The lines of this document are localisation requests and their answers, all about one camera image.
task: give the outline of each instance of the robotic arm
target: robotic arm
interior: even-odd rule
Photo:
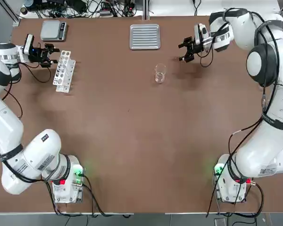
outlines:
[[[10,83],[12,76],[0,61],[0,92]],[[26,147],[21,144],[23,124],[0,99],[0,160],[3,170],[1,182],[10,194],[20,194],[40,175],[52,181],[55,202],[69,203],[82,199],[83,168],[72,155],[60,154],[59,135],[46,129]]]
[[[214,168],[216,196],[222,202],[243,202],[248,178],[283,173],[283,18],[269,14],[263,20],[242,8],[216,12],[209,18],[210,32],[203,24],[197,24],[195,38],[186,38],[179,45],[187,47],[187,53],[179,60],[189,62],[194,54],[224,51],[235,40],[238,47],[249,51],[246,60],[249,76],[262,87],[277,84],[268,111],[263,95],[262,122],[253,136],[237,150],[233,161],[228,161],[229,154],[224,154]]]
[[[46,43],[45,48],[33,47],[34,36],[28,34],[23,46],[12,43],[0,43],[0,60],[10,69],[12,81],[20,78],[19,63],[40,63],[41,67],[51,67],[57,60],[50,60],[50,54],[60,52],[53,44]]]

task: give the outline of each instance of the wire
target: wire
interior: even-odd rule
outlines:
[[[10,81],[9,89],[7,90],[5,96],[2,98],[2,100],[5,100],[5,98],[9,95],[12,85],[13,85],[13,82]]]
[[[29,68],[38,68],[40,66],[40,63],[38,63],[37,66],[33,67],[33,66],[30,66],[28,64],[25,64],[25,63],[22,63],[22,62],[19,62],[18,64],[22,64],[22,65],[26,65],[26,67],[29,67]]]
[[[68,220],[66,221],[66,224],[65,224],[64,226],[66,226],[66,225],[67,225],[67,223],[68,223],[68,221],[70,220],[70,218],[71,218],[71,217],[69,217],[69,218],[68,218]]]
[[[20,67],[18,67],[18,68],[19,68],[19,72],[20,72],[20,78],[19,78],[17,81],[13,82],[13,84],[17,84],[17,83],[20,82],[21,79],[22,79],[22,71],[21,71],[21,68],[20,68]]]
[[[20,110],[21,110],[21,115],[18,116],[19,119],[22,119],[22,116],[23,116],[23,109],[22,109],[22,106],[20,105],[19,101],[17,100],[17,98],[12,95],[12,93],[9,92],[9,94],[15,99],[15,101],[18,103],[19,107],[20,107]]]
[[[228,25],[228,22],[224,23],[224,24],[218,29],[218,31],[217,31],[216,33],[218,33],[219,31],[221,31],[221,30],[222,30],[225,26],[227,26],[227,25]],[[216,37],[217,37],[217,36],[214,35],[214,37],[213,37],[213,39],[212,39],[212,44],[211,44],[211,46],[210,46],[210,48],[209,48],[209,50],[208,50],[208,53],[207,53],[206,55],[200,56],[199,54],[197,54],[198,56],[200,56],[200,65],[201,65],[202,67],[209,67],[209,66],[213,63],[213,59],[214,59],[213,44],[214,44],[214,42],[215,42]],[[212,51],[212,59],[211,59],[211,62],[210,62],[208,65],[203,65],[203,64],[202,64],[202,59],[205,58],[205,57],[207,57],[211,51]]]
[[[110,215],[110,214],[105,214],[105,213],[102,211],[102,209],[100,208],[100,205],[99,205],[98,201],[96,200],[96,198],[95,198],[95,196],[94,196],[94,194],[93,194],[93,192],[92,192],[90,180],[88,179],[88,177],[87,177],[86,175],[82,175],[82,176],[87,179],[88,184],[90,185],[90,188],[89,188],[87,185],[85,185],[85,184],[83,184],[83,187],[87,188],[87,190],[90,192],[90,194],[91,194],[91,196],[92,196],[92,199],[94,200],[94,202],[95,202],[95,204],[96,204],[96,206],[97,206],[99,212],[101,213],[101,215],[104,216],[104,217],[111,217],[112,215]]]
[[[262,212],[263,206],[264,206],[264,193],[263,193],[263,190],[258,183],[256,183],[256,187],[259,189],[259,191],[261,193],[261,204],[260,204],[260,207],[259,207],[257,213],[255,213],[252,216],[244,215],[244,214],[241,214],[241,213],[234,213],[235,215],[240,216],[240,217],[244,217],[244,218],[255,218],[255,217],[258,217],[260,215],[260,213]]]
[[[195,0],[193,0],[193,5],[194,5],[194,7],[195,7],[195,12],[194,12],[194,16],[197,16],[197,14],[198,14],[198,7],[200,6],[200,4],[201,4],[201,0],[200,0],[200,2],[199,2],[199,4],[198,4],[198,6],[196,7],[196,5],[195,5]]]
[[[224,167],[222,168],[216,182],[215,182],[215,185],[214,185],[214,189],[213,189],[213,192],[212,192],[212,195],[211,195],[211,200],[210,200],[210,203],[209,203],[209,206],[208,206],[208,211],[207,211],[207,214],[206,214],[206,218],[208,217],[209,215],[209,211],[211,209],[211,205],[212,205],[212,201],[213,201],[213,197],[214,197],[214,193],[215,193],[215,190],[216,190],[216,187],[217,187],[217,184],[218,184],[218,181],[223,173],[223,170],[225,169],[226,165],[228,164],[230,158],[236,153],[236,151],[238,150],[238,148],[241,146],[241,144],[252,134],[252,132],[259,126],[259,124],[262,122],[262,118],[259,119],[258,121],[258,124],[255,125],[255,127],[242,139],[242,141],[236,146],[235,150],[230,154],[229,158],[226,160],[225,162],[225,165]]]
[[[49,73],[50,73],[49,78],[48,78],[46,81],[41,81],[41,80],[39,80],[39,79],[33,74],[33,72],[30,70],[30,67],[29,67],[27,64],[21,63],[21,62],[20,62],[19,64],[24,65],[24,66],[29,70],[29,72],[32,74],[32,76],[33,76],[38,82],[40,82],[40,83],[47,83],[47,82],[50,81],[50,79],[51,79],[51,71],[50,71],[49,68],[47,68],[48,71],[49,71]]]
[[[247,224],[247,225],[253,225],[253,224],[256,224],[256,226],[257,226],[257,217],[254,217],[254,215],[252,214],[252,216],[251,217],[253,217],[254,218],[254,222],[242,222],[242,221],[236,221],[236,222],[234,222],[233,224],[232,224],[232,226],[234,226],[235,224]]]

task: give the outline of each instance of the silver tray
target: silver tray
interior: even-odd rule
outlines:
[[[133,24],[130,26],[130,49],[159,49],[158,24]]]

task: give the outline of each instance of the tabletop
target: tabletop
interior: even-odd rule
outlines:
[[[231,43],[214,53],[210,67],[179,62],[183,38],[193,36],[196,23],[207,16],[69,19],[67,39],[56,42],[76,60],[69,94],[38,83],[26,68],[11,93],[24,115],[22,144],[44,129],[62,140],[61,153],[73,154],[86,167],[104,212],[206,212],[213,167],[227,153],[229,136],[260,117],[262,91],[248,76],[247,52]],[[42,19],[23,19],[12,42],[23,45],[28,33],[40,41]],[[129,49],[129,27],[160,26],[159,50]],[[203,63],[210,62],[208,57]],[[154,69],[166,65],[158,85]],[[51,68],[54,74],[56,66]],[[34,69],[40,80],[48,70]],[[12,97],[7,104],[19,114]],[[243,132],[233,138],[236,145]],[[256,179],[265,194],[263,211],[283,212],[283,174]],[[256,212],[260,195],[252,189],[246,203],[221,205],[221,211]],[[91,212],[88,194],[82,204],[62,206],[67,212]],[[217,211],[213,200],[211,211]],[[4,191],[0,179],[0,212],[53,212],[45,185],[33,184],[20,195]]]

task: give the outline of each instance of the test tube rack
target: test tube rack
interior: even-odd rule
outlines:
[[[53,85],[57,86],[56,91],[69,93],[72,76],[75,70],[75,60],[70,58],[71,51],[62,51],[58,67],[53,79]]]

